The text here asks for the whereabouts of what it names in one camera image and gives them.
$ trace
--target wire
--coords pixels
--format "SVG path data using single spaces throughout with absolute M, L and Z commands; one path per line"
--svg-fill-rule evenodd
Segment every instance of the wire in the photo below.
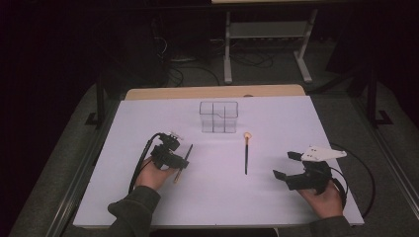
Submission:
M 280 48 L 280 50 L 284 50 L 288 45 L 290 45 L 293 42 L 293 40 L 288 39 L 288 41 L 284 44 L 284 46 L 282 48 Z M 255 48 L 259 53 L 253 53 L 256 56 L 259 56 L 261 58 L 260 61 L 255 62 L 252 61 L 248 58 L 246 58 L 245 56 L 239 56 L 238 54 L 230 54 L 230 57 L 232 60 L 234 60 L 236 63 L 245 65 L 245 66 L 254 66 L 254 67 L 258 67 L 258 68 L 270 68 L 274 65 L 274 58 L 278 53 L 274 53 L 273 55 L 269 55 L 268 53 L 263 52 L 259 46 L 257 46 L 256 44 Z M 265 62 L 269 61 L 268 65 L 262 65 Z
M 152 159 L 150 159 L 143 167 L 141 167 L 141 169 L 139 170 L 139 173 L 141 173 L 141 171 L 148 165 L 150 164 L 150 162 L 152 161 Z
M 374 204 L 374 200 L 376 199 L 376 180 L 374 178 L 373 172 L 370 170 L 370 168 L 367 166 L 367 164 L 361 160 L 357 155 L 355 155 L 352 151 L 346 149 L 345 147 L 338 145 L 336 143 L 330 142 L 331 145 L 339 147 L 340 149 L 346 150 L 348 153 L 350 153 L 353 157 L 355 157 L 358 161 L 360 161 L 360 163 L 366 168 L 370 179 L 371 179 L 371 184 L 372 184 L 372 194 L 371 194 L 371 199 L 370 199 L 370 203 L 366 209 L 366 211 L 362 214 L 362 217 L 365 218 L 371 211 L 371 208 L 373 207 Z
M 330 170 L 334 170 L 334 171 L 336 171 L 337 173 L 339 173 L 339 175 L 341 175 L 341 176 L 342 176 L 342 178 L 344 179 L 344 181 L 345 181 L 345 183 L 346 183 L 346 191 L 345 191 L 345 195 L 347 195 L 347 194 L 348 194 L 348 190 L 349 190 L 349 186 L 348 186 L 348 181 L 346 180 L 345 176 L 343 176 L 342 172 L 340 172 L 340 171 L 336 170 L 336 169 L 335 169 L 335 168 L 333 168 L 333 167 L 330 167 Z
M 177 77 L 177 76 L 173 75 L 173 73 L 170 70 L 174 70 L 174 71 L 178 72 L 180 74 L 180 77 Z M 172 81 L 175 83 L 175 87 L 180 87 L 180 86 L 183 85 L 183 81 L 184 81 L 185 77 L 184 77 L 184 74 L 180 70 L 171 67 L 171 68 L 169 68 L 169 71 L 167 73 L 169 74 L 170 79 L 172 79 Z
M 204 70 L 204 71 L 208 72 L 209 74 L 211 74 L 213 76 L 213 78 L 216 81 L 216 85 L 219 86 L 218 77 L 213 72 L 211 72 L 210 70 L 208 70 L 206 68 L 203 68 L 203 67 L 195 67 L 195 66 L 181 66 L 181 67 L 176 67 L 176 68 L 173 68 L 173 69 L 200 69 L 200 70 Z
M 164 48 L 161 50 L 160 53 L 157 53 L 157 56 L 159 56 L 161 59 L 163 59 L 164 58 L 164 53 L 166 52 L 166 49 L 167 49 L 167 41 L 166 41 L 166 39 L 159 38 L 159 37 L 156 37 L 154 39 L 155 40 L 162 40 L 164 42 Z
M 142 162 L 144 161 L 145 156 L 147 155 L 148 150 L 150 149 L 150 146 L 153 143 L 154 138 L 156 138 L 157 136 L 160 136 L 160 134 L 162 134 L 162 133 L 159 132 L 159 133 L 154 134 L 153 136 L 151 136 L 151 138 L 145 144 L 144 150 L 142 150 L 141 156 L 139 157 L 138 163 L 136 164 L 135 170 L 134 170 L 134 172 L 132 174 L 131 181 L 129 183 L 129 189 L 128 189 L 128 193 L 129 194 L 133 190 L 133 186 L 135 184 L 136 178 L 138 177 L 138 175 L 141 172 L 141 170 L 145 167 L 145 166 L 141 167 L 142 166 Z
M 224 39 L 210 39 L 209 41 L 211 44 L 216 44 L 217 42 L 221 42 L 221 45 L 218 46 L 217 48 L 212 49 L 212 51 L 217 52 L 219 50 L 222 50 L 222 51 L 224 50 L 225 48 Z

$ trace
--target dark sleeve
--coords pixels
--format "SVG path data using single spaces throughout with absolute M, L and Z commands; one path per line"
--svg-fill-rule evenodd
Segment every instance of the dark sleeve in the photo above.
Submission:
M 336 216 L 310 223 L 312 237 L 345 237 L 356 236 L 344 216 Z
M 153 189 L 139 186 L 124 199 L 108 206 L 108 211 L 117 220 L 108 230 L 109 236 L 148 236 L 151 217 L 160 195 Z

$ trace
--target white paper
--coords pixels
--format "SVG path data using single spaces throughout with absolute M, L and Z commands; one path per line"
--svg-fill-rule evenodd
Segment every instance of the white paper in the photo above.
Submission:
M 302 197 L 273 174 L 273 170 L 303 173 L 303 165 L 289 159 L 288 151 L 303 153 L 310 145 L 330 147 L 310 98 L 212 99 L 238 103 L 236 133 L 203 133 L 201 101 L 121 102 L 74 225 L 111 225 L 115 218 L 107 207 L 126 196 L 147 140 L 169 131 L 184 137 L 175 153 L 185 156 L 191 144 L 194 148 L 178 184 L 173 184 L 173 176 L 159 190 L 162 198 L 153 214 L 154 227 L 278 226 L 317 219 Z M 252 134 L 248 175 L 244 174 L 246 131 Z M 159 143 L 155 139 L 150 151 Z M 328 164 L 340 170 L 336 160 Z M 341 177 L 334 176 L 345 186 Z M 350 223 L 364 223 L 351 193 L 344 213 Z

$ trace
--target gray carpet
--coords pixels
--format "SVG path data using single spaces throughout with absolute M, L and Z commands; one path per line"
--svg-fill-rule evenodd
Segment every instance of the gray carpet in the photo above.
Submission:
M 293 50 L 297 42 L 284 46 L 278 42 L 269 55 L 273 57 L 273 65 L 266 68 L 244 66 L 232 62 L 233 85 L 258 84 L 300 84 L 305 90 L 312 90 L 332 80 L 336 75 L 325 72 L 324 68 L 334 48 L 333 42 L 309 45 L 305 61 L 313 77 L 313 83 L 306 85 L 302 82 L 297 66 L 293 61 Z M 251 60 L 260 57 L 254 53 L 240 53 Z M 214 86 L 216 81 L 222 83 L 222 56 L 216 56 L 210 63 L 192 61 L 183 64 L 174 64 L 182 70 L 184 75 L 183 86 Z M 178 84 L 173 79 L 168 86 Z M 345 81 L 332 90 L 312 96 L 321 122 L 330 142 L 349 149 L 362 159 L 372 170 L 376 183 L 377 193 L 374 205 L 365 218 L 366 224 L 355 227 L 359 236 L 418 236 L 419 223 L 415 213 L 411 210 L 403 192 L 392 175 L 383 151 L 377 144 L 376 133 L 382 135 L 397 161 L 409 178 L 412 185 L 419 188 L 419 175 L 417 173 L 419 162 L 419 131 L 398 106 L 392 93 L 378 84 L 377 108 L 386 111 L 392 119 L 392 125 L 380 125 L 378 130 L 370 127 L 363 115 L 365 96 L 359 99 L 349 98 L 344 91 L 349 81 Z M 84 122 L 90 113 L 96 111 L 95 88 L 91 88 L 81 100 L 73 114 L 71 121 L 58 141 L 47 165 L 42 172 L 36 187 L 33 190 L 26 206 L 16 222 L 11 236 L 45 236 L 55 214 L 59 210 L 60 202 L 73 181 L 74 174 L 82 163 L 85 153 L 89 150 L 91 140 L 100 132 L 95 126 L 85 125 Z M 108 111 L 115 103 L 107 102 Z M 372 196 L 370 177 L 361 163 L 349 155 L 339 160 L 339 164 L 348 180 L 351 191 L 359 206 L 364 212 Z M 94 167 L 89 167 L 87 174 L 91 174 Z M 88 178 L 83 179 L 79 187 L 86 187 Z M 65 225 L 63 236 L 103 236 L 104 230 L 85 230 L 71 225 Z M 280 236 L 309 236 L 306 226 L 280 229 Z

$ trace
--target cable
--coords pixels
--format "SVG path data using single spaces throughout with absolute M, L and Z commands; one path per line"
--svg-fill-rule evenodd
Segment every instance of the cable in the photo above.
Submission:
M 145 163 L 145 165 L 143 167 L 141 167 L 141 169 L 139 170 L 139 173 L 141 173 L 141 171 L 148 165 L 150 164 L 150 162 L 152 161 L 152 159 L 150 159 L 147 163 Z
M 200 69 L 200 70 L 204 70 L 204 71 L 208 72 L 209 74 L 211 74 L 215 78 L 216 85 L 219 86 L 218 77 L 213 72 L 211 72 L 210 70 L 208 70 L 206 68 L 194 67 L 194 66 L 181 66 L 181 67 L 176 67 L 176 68 L 173 68 L 173 69 Z
M 180 77 L 176 77 L 175 75 L 173 75 L 170 70 L 177 71 L 180 74 Z M 172 81 L 174 83 L 176 83 L 175 87 L 180 87 L 180 86 L 183 85 L 183 81 L 184 81 L 184 78 L 185 77 L 184 77 L 184 74 L 180 70 L 178 70 L 178 69 L 176 69 L 174 67 L 171 67 L 171 68 L 169 68 L 169 71 L 167 73 L 169 74 L 170 79 L 172 79 Z
M 355 157 L 358 161 L 360 161 L 360 163 L 366 168 L 370 179 L 371 179 L 371 183 L 372 183 L 372 194 L 371 194 L 371 199 L 370 199 L 370 203 L 366 209 L 366 211 L 362 214 L 362 217 L 365 218 L 369 213 L 371 208 L 373 207 L 374 204 L 374 200 L 376 199 L 376 180 L 374 178 L 373 172 L 370 170 L 370 168 L 367 166 L 367 164 L 362 161 L 357 155 L 355 155 L 352 151 L 346 149 L 345 147 L 338 145 L 336 143 L 330 142 L 331 145 L 339 147 L 340 149 L 346 150 L 348 153 L 350 153 L 353 157 Z
M 334 171 L 336 171 L 337 173 L 339 173 L 339 175 L 341 175 L 341 176 L 342 176 L 343 180 L 344 180 L 344 181 L 345 181 L 345 183 L 346 183 L 345 195 L 347 195 L 347 194 L 348 194 L 348 190 L 349 190 L 349 186 L 348 186 L 348 181 L 346 180 L 345 176 L 343 176 L 342 172 L 340 172 L 340 171 L 336 170 L 336 169 L 335 169 L 335 168 L 333 168 L 333 167 L 330 167 L 330 170 L 334 170 Z
M 166 52 L 167 49 L 167 41 L 164 38 L 159 38 L 159 37 L 155 37 L 155 40 L 162 40 L 164 42 L 164 48 L 161 50 L 160 53 L 157 53 L 157 56 L 160 57 L 161 59 L 164 59 L 164 53 Z
M 289 46 L 292 42 L 294 42 L 294 40 L 292 39 L 288 39 L 287 42 L 284 44 L 284 46 L 282 48 L 280 48 L 279 50 L 284 50 L 287 46 Z M 262 59 L 259 62 L 253 62 L 245 57 L 241 57 L 241 60 L 244 61 L 240 61 L 239 60 L 239 56 L 237 54 L 231 54 L 230 57 L 232 60 L 234 60 L 235 62 L 242 64 L 242 65 L 246 65 L 246 66 L 254 66 L 254 67 L 258 67 L 258 68 L 269 68 L 272 67 L 274 64 L 274 57 L 277 56 L 278 53 L 275 53 L 273 55 L 269 55 L 268 53 L 263 52 L 260 47 L 258 47 L 255 44 L 255 48 L 259 53 L 254 53 L 257 56 L 260 56 Z M 269 65 L 264 65 L 262 66 L 263 63 L 270 61 Z
M 144 147 L 144 150 L 142 150 L 142 154 L 139 157 L 138 163 L 136 164 L 135 170 L 133 172 L 131 181 L 129 183 L 129 189 L 128 189 L 128 193 L 130 194 L 133 190 L 133 186 L 135 184 L 136 178 L 138 177 L 139 173 L 141 172 L 141 170 L 145 167 L 141 167 L 142 166 L 142 162 L 144 162 L 145 156 L 148 153 L 148 150 L 150 149 L 151 144 L 153 143 L 154 138 L 156 138 L 157 136 L 159 136 L 162 133 L 156 133 L 153 136 L 151 136 L 151 138 L 147 141 L 147 144 Z

